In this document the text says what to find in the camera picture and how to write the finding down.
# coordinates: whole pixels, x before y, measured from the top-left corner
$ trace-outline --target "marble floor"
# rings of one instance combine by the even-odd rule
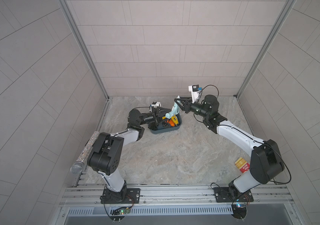
[[[160,101],[162,107],[173,106],[175,97],[114,97],[101,132],[114,133],[126,128],[127,115],[135,107]],[[235,97],[219,97],[219,113],[251,133]],[[180,112],[182,125],[176,131],[152,134],[145,127],[143,137],[122,148],[119,171],[128,184],[227,184],[241,172],[235,161],[250,156],[228,139],[208,130],[194,119],[193,113]],[[101,184],[102,178],[91,168],[83,183]]]

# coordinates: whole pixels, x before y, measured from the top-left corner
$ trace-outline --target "metal vent grille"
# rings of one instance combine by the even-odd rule
[[[90,215],[94,207],[74,207],[70,208],[69,215]]]

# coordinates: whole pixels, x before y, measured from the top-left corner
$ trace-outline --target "yellow object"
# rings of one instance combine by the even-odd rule
[[[179,121],[175,115],[173,117],[171,117],[171,120],[174,122],[175,125],[179,124]]]

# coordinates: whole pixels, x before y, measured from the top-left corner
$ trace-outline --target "black cable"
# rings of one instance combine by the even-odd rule
[[[197,120],[197,118],[195,117],[195,113],[194,113],[194,118]],[[200,123],[204,123],[204,122],[201,122],[200,120],[197,120],[197,121]]]
[[[217,97],[216,97],[216,98],[218,98],[218,97],[219,97],[219,94],[220,94],[219,89],[218,89],[215,85],[212,85],[212,84],[209,84],[209,85],[207,85],[206,87],[208,87],[208,86],[214,86],[214,87],[217,89]],[[199,102],[199,100],[200,100],[200,98],[201,98],[201,96],[202,96],[202,91],[203,91],[206,87],[204,87],[204,88],[200,91],[200,93],[199,93],[200,96],[199,96],[197,102]]]

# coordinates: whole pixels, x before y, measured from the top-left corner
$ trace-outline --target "small box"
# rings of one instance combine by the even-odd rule
[[[235,165],[242,173],[250,169],[250,164],[248,164],[242,157],[236,160]]]

